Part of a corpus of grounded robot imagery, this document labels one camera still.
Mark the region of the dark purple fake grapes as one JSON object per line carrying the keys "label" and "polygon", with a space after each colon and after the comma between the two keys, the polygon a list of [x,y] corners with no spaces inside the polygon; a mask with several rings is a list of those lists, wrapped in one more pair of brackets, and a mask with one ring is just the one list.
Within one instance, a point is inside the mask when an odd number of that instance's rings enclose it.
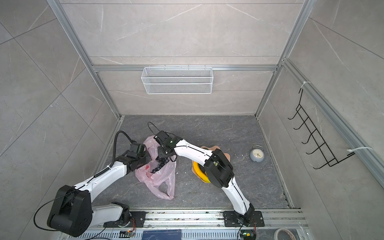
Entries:
{"label": "dark purple fake grapes", "polygon": [[152,169],[152,174],[155,174],[156,172],[161,170],[169,162],[169,159],[157,157],[156,162],[158,163],[158,165],[154,169]]}

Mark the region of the pink plastic bag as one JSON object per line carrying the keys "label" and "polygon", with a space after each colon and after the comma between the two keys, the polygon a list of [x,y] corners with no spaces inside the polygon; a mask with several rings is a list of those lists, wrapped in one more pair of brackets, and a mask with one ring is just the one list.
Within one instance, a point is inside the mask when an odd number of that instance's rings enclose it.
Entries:
{"label": "pink plastic bag", "polygon": [[176,186],[176,161],[171,162],[169,160],[161,170],[152,174],[152,169],[158,165],[156,158],[158,157],[159,144],[154,139],[154,136],[149,136],[144,141],[144,145],[147,147],[151,160],[135,170],[136,178],[139,182],[146,184],[147,188],[158,198],[172,200],[175,195]]}

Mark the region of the yellow fake banana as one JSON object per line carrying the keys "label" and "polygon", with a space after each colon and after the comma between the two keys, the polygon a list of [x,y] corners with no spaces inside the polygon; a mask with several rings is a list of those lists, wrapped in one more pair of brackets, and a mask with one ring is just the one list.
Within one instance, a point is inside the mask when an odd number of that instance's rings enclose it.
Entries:
{"label": "yellow fake banana", "polygon": [[210,183],[210,180],[209,180],[209,178],[205,172],[205,169],[202,165],[198,164],[197,162],[193,162],[192,171],[204,183]]}

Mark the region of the pink wavy plate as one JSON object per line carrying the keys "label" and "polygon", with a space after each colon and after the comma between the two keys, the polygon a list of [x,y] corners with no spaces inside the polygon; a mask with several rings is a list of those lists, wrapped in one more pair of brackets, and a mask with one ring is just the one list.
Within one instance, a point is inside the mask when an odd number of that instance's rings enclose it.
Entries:
{"label": "pink wavy plate", "polygon": [[[205,149],[205,150],[210,150],[210,151],[214,151],[216,149],[221,149],[219,146],[213,146],[213,147],[206,147],[206,146],[202,146],[202,149]],[[205,169],[202,165],[196,163],[196,162],[193,162],[193,167],[192,167],[192,172],[200,179],[202,180],[204,183],[210,183],[210,180],[209,178],[207,177],[207,174],[205,172]]]}

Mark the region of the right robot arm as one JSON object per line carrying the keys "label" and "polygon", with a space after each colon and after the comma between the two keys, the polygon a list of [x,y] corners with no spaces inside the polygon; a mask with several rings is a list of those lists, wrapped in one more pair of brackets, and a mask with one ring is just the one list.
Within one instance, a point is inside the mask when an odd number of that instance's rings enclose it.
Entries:
{"label": "right robot arm", "polygon": [[231,201],[236,221],[247,227],[253,223],[255,208],[240,190],[233,166],[222,150],[203,149],[188,143],[181,137],[171,137],[165,131],[159,131],[154,136],[154,140],[160,144],[158,153],[161,157],[185,157],[203,166],[210,183],[222,189]]}

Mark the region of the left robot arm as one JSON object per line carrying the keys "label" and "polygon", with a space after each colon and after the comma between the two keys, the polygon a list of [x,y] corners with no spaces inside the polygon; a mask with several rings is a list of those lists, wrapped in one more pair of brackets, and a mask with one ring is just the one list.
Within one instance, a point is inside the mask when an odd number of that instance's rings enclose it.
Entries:
{"label": "left robot arm", "polygon": [[94,207],[92,203],[110,185],[145,165],[150,158],[144,144],[132,143],[127,151],[99,173],[74,186],[61,187],[48,216],[48,227],[79,237],[92,226],[125,227],[131,224],[128,205],[113,202]]}

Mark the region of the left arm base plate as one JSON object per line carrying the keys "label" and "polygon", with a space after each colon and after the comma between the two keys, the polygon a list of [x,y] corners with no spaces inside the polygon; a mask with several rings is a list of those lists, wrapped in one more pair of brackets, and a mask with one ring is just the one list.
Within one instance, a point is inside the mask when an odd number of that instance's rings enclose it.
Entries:
{"label": "left arm base plate", "polygon": [[125,212],[114,222],[106,222],[104,228],[142,228],[146,219],[146,212]]}

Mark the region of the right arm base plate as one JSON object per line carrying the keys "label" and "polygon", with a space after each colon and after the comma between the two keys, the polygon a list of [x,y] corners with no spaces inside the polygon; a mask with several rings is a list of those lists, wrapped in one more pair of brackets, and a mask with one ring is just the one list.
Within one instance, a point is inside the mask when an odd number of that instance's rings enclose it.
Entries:
{"label": "right arm base plate", "polygon": [[223,212],[225,227],[264,227],[264,217],[262,212],[253,211],[245,216],[237,214],[235,211]]}

